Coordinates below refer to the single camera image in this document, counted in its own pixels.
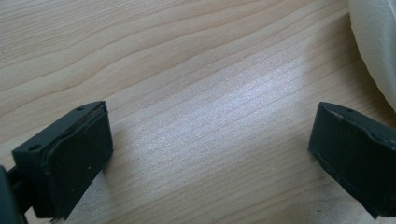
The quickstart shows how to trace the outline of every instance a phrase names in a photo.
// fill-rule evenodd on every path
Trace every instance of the white object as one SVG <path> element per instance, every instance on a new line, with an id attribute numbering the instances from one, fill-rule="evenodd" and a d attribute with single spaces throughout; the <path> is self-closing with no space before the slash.
<path id="1" fill-rule="evenodd" d="M 396 0 L 349 0 L 349 11 L 361 57 L 396 110 Z"/>

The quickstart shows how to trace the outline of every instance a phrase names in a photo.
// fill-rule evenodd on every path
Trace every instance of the wooden table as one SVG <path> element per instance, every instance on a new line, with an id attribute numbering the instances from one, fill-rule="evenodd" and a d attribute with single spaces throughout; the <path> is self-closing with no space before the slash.
<path id="1" fill-rule="evenodd" d="M 396 126 L 345 0 L 9 0 L 0 41 L 7 169 L 107 101 L 113 157 L 65 223 L 374 222 L 307 151 L 320 101 Z"/>

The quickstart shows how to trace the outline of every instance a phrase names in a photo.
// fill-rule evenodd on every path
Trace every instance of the table surface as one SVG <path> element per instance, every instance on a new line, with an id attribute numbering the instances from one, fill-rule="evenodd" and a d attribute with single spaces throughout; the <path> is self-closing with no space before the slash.
<path id="1" fill-rule="evenodd" d="M 394 223 L 307 150 L 320 101 L 396 124 L 345 0 L 0 2 L 1 164 L 99 100 L 114 154 L 65 223 Z"/>

